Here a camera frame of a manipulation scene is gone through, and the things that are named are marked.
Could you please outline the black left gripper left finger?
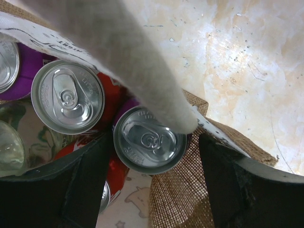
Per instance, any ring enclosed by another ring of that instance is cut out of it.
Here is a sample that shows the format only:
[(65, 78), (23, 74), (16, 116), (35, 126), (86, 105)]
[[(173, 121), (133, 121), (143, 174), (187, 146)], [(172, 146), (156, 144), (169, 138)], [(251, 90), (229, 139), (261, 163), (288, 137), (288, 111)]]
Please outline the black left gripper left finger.
[(94, 228), (109, 166), (111, 133), (21, 176), (0, 180), (3, 228)]

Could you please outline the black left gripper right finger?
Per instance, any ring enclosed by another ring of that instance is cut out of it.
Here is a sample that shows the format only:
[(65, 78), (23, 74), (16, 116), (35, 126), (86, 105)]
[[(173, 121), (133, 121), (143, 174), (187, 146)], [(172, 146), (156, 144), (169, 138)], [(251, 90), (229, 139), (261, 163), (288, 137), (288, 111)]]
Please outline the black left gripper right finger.
[(199, 137), (199, 152), (217, 228), (302, 228), (304, 178)]

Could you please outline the red Coca-Cola can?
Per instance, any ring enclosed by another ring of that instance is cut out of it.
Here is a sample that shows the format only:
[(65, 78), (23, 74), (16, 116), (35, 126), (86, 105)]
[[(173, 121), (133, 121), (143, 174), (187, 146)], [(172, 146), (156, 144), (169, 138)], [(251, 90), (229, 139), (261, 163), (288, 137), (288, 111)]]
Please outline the red Coca-Cola can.
[(55, 60), (35, 75), (31, 100), (41, 121), (67, 135), (95, 135), (111, 125), (126, 89), (78, 63)]
[[(55, 160), (64, 157), (90, 143), (95, 138), (89, 135), (82, 135), (78, 139), (71, 142), (69, 145), (61, 149), (54, 157)], [(126, 167), (117, 156), (114, 146), (110, 147), (110, 161), (107, 171), (107, 177), (104, 185), (104, 192), (101, 199), (99, 213), (110, 206), (120, 195), (125, 184), (129, 168)]]

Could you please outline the green cap glass bottle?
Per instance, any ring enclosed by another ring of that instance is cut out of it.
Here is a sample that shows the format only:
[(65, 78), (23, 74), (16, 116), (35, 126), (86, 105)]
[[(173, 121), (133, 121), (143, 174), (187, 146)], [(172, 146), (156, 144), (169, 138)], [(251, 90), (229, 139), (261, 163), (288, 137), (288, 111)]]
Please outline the green cap glass bottle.
[(0, 176), (21, 175), (26, 167), (23, 141), (8, 123), (0, 122)]

